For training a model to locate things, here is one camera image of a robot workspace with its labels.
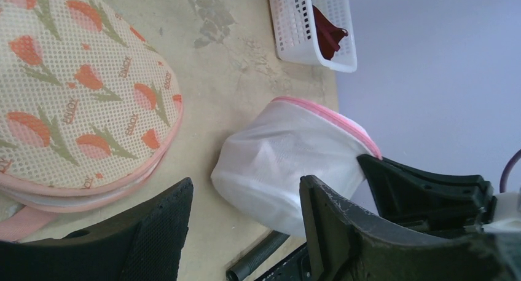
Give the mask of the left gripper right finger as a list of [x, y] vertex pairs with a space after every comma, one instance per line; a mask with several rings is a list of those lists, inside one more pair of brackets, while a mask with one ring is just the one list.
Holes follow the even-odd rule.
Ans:
[[385, 220], [313, 175], [300, 179], [313, 280], [519, 280], [520, 234], [444, 239]]

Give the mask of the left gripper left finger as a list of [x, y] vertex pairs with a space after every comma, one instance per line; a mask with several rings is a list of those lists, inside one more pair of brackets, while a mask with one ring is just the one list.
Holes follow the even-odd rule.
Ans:
[[185, 178], [62, 239], [1, 242], [1, 280], [176, 280], [193, 193]]

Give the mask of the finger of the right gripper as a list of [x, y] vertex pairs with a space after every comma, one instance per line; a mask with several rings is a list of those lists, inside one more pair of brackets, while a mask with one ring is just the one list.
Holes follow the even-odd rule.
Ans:
[[378, 214], [418, 232], [482, 232], [497, 204], [480, 175], [441, 175], [368, 154], [358, 156]]

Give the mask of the white mesh laundry bag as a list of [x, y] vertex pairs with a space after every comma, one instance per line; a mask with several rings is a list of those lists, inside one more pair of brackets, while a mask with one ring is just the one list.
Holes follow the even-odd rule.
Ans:
[[304, 237], [300, 179], [317, 176], [350, 198], [365, 180], [357, 160], [363, 154], [382, 158], [355, 121], [309, 100], [277, 97], [225, 140], [211, 182], [258, 223]]

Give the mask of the floral mesh laundry bag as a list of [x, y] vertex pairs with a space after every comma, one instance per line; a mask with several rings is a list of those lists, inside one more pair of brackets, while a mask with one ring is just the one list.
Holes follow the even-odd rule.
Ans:
[[139, 189], [183, 114], [174, 71], [102, 0], [1, 0], [1, 219], [16, 242]]

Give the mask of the dark red bra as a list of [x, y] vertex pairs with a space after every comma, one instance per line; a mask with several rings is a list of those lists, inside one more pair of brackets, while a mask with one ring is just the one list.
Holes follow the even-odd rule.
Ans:
[[345, 28], [348, 25], [348, 0], [324, 0], [312, 8], [321, 56], [332, 60], [336, 55], [350, 53], [349, 31]]

